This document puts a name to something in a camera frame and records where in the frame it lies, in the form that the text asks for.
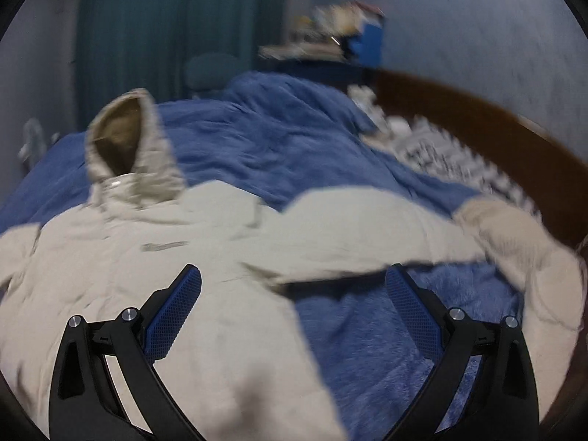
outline white hoodie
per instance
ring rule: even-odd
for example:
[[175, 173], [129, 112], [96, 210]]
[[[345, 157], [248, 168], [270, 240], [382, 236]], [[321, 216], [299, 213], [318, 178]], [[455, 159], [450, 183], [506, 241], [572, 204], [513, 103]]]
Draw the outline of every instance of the white hoodie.
[[[129, 99], [140, 103], [140, 140], [132, 172], [115, 176], [94, 142]], [[259, 199], [218, 181], [185, 190], [145, 90], [96, 116], [86, 160], [88, 204], [42, 230], [24, 226], [0, 238], [0, 284], [10, 282], [0, 305], [0, 369], [37, 425], [48, 433], [49, 388], [68, 319], [108, 320], [140, 307], [192, 263], [202, 273], [201, 297], [155, 364], [190, 421], [211, 440], [345, 439], [291, 303], [234, 258], [231, 247], [255, 230]], [[111, 361], [131, 421], [147, 429]]]

